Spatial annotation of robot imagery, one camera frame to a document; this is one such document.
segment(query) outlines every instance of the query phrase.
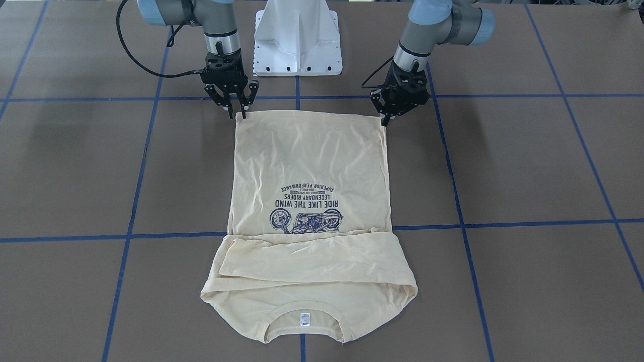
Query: motorcycle graphic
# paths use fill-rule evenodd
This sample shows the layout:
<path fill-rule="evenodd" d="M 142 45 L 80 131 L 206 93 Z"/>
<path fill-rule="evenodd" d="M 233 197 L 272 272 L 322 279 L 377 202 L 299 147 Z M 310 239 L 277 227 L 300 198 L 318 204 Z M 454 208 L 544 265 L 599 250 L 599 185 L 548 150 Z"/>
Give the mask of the motorcycle graphic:
<path fill-rule="evenodd" d="M 275 209 L 270 213 L 270 224 L 275 230 L 285 234 L 308 234 L 337 231 L 342 223 L 342 214 L 336 209 L 328 209 L 324 213 L 298 213 L 295 217 L 293 230 L 289 231 L 291 215 L 286 209 Z"/>

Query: white label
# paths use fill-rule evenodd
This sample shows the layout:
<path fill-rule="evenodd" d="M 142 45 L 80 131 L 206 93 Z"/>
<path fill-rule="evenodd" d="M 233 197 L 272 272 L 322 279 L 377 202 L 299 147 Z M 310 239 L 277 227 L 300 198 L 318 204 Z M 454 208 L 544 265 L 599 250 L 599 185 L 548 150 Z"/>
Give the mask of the white label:
<path fill-rule="evenodd" d="M 299 325 L 300 325 L 300 327 L 309 327 L 309 326 L 311 326 L 311 313 L 300 313 L 299 314 Z"/>

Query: blue joint cap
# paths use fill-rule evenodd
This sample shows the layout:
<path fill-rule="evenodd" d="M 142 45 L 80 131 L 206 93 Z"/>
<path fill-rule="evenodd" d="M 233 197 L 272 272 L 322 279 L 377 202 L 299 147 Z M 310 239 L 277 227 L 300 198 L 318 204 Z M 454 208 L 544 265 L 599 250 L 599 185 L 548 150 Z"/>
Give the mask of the blue joint cap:
<path fill-rule="evenodd" d="M 469 45 L 485 44 L 494 32 L 494 14 L 488 9 L 481 9 L 481 11 L 483 11 L 481 25 L 478 28 L 477 36 L 474 37 L 474 40 Z"/>
<path fill-rule="evenodd" d="M 451 0 L 414 0 L 408 18 L 418 25 L 433 25 L 451 14 Z"/>
<path fill-rule="evenodd" d="M 159 6 L 156 0 L 137 0 L 138 12 L 141 13 L 143 20 L 150 25 L 166 25 L 166 21 L 161 16 Z"/>

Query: gray tabletop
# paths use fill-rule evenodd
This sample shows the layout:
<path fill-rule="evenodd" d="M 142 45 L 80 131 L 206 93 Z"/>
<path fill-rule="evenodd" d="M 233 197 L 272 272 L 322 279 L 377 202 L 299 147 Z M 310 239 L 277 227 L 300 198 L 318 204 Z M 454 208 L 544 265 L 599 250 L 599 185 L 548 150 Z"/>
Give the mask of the gray tabletop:
<path fill-rule="evenodd" d="M 247 70 L 264 4 L 236 3 Z M 376 115 L 360 84 L 410 4 L 329 5 L 342 74 L 259 78 L 251 110 Z M 262 345 L 199 298 L 226 231 L 234 122 L 198 77 L 133 64 L 117 6 L 0 8 L 1 361 L 644 360 L 636 12 L 482 5 L 490 42 L 438 46 L 432 99 L 387 129 L 392 220 L 419 295 L 345 345 Z M 133 1 L 122 22 L 150 68 L 203 66 L 200 29 L 165 49 L 168 29 Z"/>

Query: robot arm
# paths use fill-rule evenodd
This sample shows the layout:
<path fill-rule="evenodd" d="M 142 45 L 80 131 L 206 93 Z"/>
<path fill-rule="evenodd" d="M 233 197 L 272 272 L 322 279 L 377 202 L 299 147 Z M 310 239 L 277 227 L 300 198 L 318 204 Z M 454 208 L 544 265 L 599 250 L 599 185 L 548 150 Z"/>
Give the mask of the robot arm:
<path fill-rule="evenodd" d="M 483 44 L 494 30 L 494 15 L 467 0 L 415 0 L 384 83 L 371 100 L 386 126 L 427 103 L 425 65 L 437 44 Z"/>
<path fill-rule="evenodd" d="M 237 32 L 233 0 L 138 0 L 143 18 L 152 25 L 189 24 L 201 26 L 208 53 L 205 68 L 200 72 L 205 91 L 218 105 L 228 111 L 231 119 L 234 110 L 231 95 L 237 96 L 241 113 L 253 103 L 259 84 L 250 81 L 242 65 L 242 50 Z M 245 94 L 246 86 L 250 94 Z"/>

